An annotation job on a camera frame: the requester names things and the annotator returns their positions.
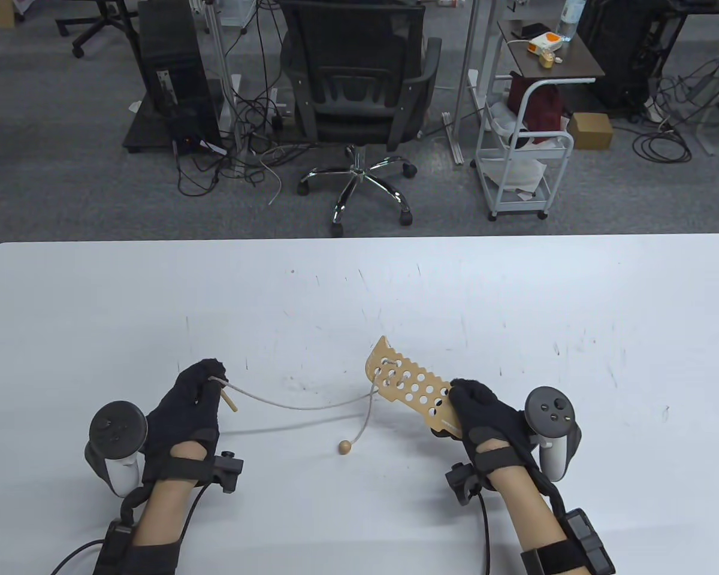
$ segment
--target forearm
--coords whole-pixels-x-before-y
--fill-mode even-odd
[[[171,449],[173,457],[203,459],[206,450],[194,441],[180,443]],[[134,547],[168,545],[181,537],[189,497],[197,482],[168,479],[155,484],[144,514],[133,537]]]
[[[478,451],[499,449],[507,445],[502,443],[501,446],[485,448],[480,446]],[[523,551],[540,549],[567,539],[567,535],[546,505],[526,468],[497,469],[488,476],[488,479],[504,499]],[[566,575],[590,575],[590,573],[586,567],[579,567],[566,572]]]

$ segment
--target black glove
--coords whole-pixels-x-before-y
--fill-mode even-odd
[[[197,441],[215,456],[218,443],[218,400],[222,384],[210,376],[226,380],[226,370],[217,359],[203,359],[179,373],[173,388],[146,416],[148,432],[141,452],[144,454],[143,482],[154,481],[165,458],[175,444]]]
[[[453,380],[448,399],[461,422],[463,446],[475,465],[477,446],[496,438],[507,441],[524,465],[537,468],[530,444],[530,429],[523,411],[503,403],[488,387],[474,380]],[[447,432],[435,432],[438,437],[453,437]]]

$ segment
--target chrome chair base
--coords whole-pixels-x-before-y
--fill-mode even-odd
[[[352,165],[349,168],[315,168],[311,170],[307,175],[300,179],[298,182],[297,193],[299,195],[307,195],[309,193],[309,180],[319,175],[350,175],[349,183],[343,188],[343,191],[338,196],[336,207],[333,209],[333,219],[330,224],[330,235],[333,238],[340,238],[343,236],[343,224],[341,219],[343,213],[346,211],[346,204],[349,202],[349,198],[354,194],[354,190],[363,181],[369,181],[371,184],[375,184],[376,187],[381,188],[386,194],[394,199],[395,202],[400,206],[400,224],[411,225],[412,224],[412,213],[410,211],[410,205],[408,204],[405,196],[401,194],[400,190],[389,184],[387,181],[381,180],[381,178],[371,174],[374,170],[387,167],[387,165],[397,164],[401,162],[403,164],[403,175],[406,178],[414,178],[418,170],[414,165],[410,164],[406,158],[402,156],[389,156],[384,158],[378,164],[371,165],[370,167],[365,164],[365,146],[346,146],[346,155],[351,159]]]

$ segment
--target perforated wooden board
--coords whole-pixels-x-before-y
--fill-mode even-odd
[[[461,437],[461,424],[448,400],[450,383],[398,353],[385,336],[367,358],[365,374],[381,397],[413,408],[434,431],[445,430]]]

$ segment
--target office chair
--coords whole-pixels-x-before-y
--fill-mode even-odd
[[[394,152],[415,138],[431,103],[442,49],[429,38],[422,63],[423,14],[416,5],[357,5],[280,0],[288,33],[280,53],[283,72],[293,84],[295,120],[307,140],[346,144],[349,167],[315,168],[298,183],[309,193],[319,175],[350,175],[333,209],[330,233],[343,235],[341,219],[358,184],[369,181],[400,206],[400,224],[411,225],[405,196],[373,172],[401,162],[403,175],[417,169],[401,156],[368,166],[365,147],[386,144]]]
[[[108,2],[114,2],[117,9],[110,9]],[[96,0],[96,6],[99,8],[99,16],[56,19],[56,27],[59,29],[59,34],[65,38],[70,35],[67,26],[91,24],[81,35],[72,41],[72,55],[74,55],[75,58],[82,58],[85,55],[85,52],[83,52],[83,44],[107,26],[113,26],[120,30],[128,37],[131,44],[134,39],[138,42],[138,33],[133,29],[133,24],[130,22],[132,17],[138,16],[138,12],[129,11],[126,8],[125,0]]]

